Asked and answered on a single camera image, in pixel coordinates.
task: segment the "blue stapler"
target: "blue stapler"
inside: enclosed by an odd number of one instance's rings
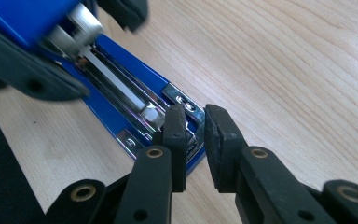
[[[190,172],[204,153],[202,107],[103,35],[96,4],[131,31],[147,18],[145,0],[0,0],[0,88],[50,101],[82,97],[134,159],[163,129],[165,111],[182,104]]]

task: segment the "wooden table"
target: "wooden table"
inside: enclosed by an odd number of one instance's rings
[[[200,105],[228,110],[250,145],[272,149],[303,183],[358,183],[358,1],[149,1],[136,34],[105,32]],[[0,91],[0,125],[47,210],[82,178],[110,184],[132,159],[82,101]],[[172,223],[240,223],[206,160],[172,196]]]

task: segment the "light wood surface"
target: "light wood surface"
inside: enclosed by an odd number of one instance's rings
[[[358,1],[149,1],[136,34],[102,11],[105,32],[200,105],[228,110],[250,145],[303,183],[358,183]],[[67,185],[110,184],[133,161],[82,101],[0,91],[0,126],[47,210]],[[240,223],[206,160],[172,196],[172,223]]]

